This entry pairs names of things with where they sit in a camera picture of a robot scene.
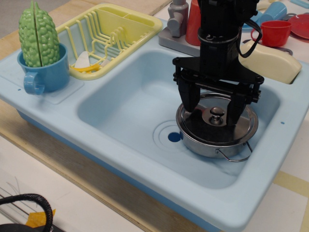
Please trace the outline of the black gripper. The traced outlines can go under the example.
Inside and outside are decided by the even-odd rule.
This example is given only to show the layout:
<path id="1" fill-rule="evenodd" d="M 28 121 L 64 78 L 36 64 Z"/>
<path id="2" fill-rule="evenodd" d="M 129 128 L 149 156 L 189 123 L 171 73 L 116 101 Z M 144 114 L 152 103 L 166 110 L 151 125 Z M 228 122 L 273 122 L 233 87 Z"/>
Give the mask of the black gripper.
<path id="1" fill-rule="evenodd" d="M 177 57 L 174 81 L 186 111 L 193 112 L 200 101 L 200 90 L 230 95 L 227 125 L 236 125 L 247 104 L 258 102 L 264 78 L 240 64 L 239 56 L 247 58 L 262 37 L 253 42 L 244 54 L 240 50 L 241 31 L 234 36 L 215 37 L 198 31 L 201 41 L 198 57 Z"/>

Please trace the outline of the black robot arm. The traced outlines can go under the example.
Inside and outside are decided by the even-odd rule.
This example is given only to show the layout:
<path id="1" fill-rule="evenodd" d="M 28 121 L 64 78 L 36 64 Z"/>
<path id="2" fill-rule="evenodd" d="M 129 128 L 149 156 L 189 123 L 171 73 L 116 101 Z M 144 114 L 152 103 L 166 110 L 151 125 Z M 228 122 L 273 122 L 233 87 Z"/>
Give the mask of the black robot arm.
<path id="1" fill-rule="evenodd" d="M 246 105 L 258 102 L 260 85 L 264 78 L 244 67 L 239 57 L 242 26 L 247 24 L 261 32 L 251 17 L 257 15 L 256 0 L 200 0 L 201 23 L 198 38 L 201 42 L 199 57 L 174 58 L 174 81 L 185 110 L 192 112 L 200 101 L 201 89 L 230 96 L 226 123 L 237 124 Z"/>

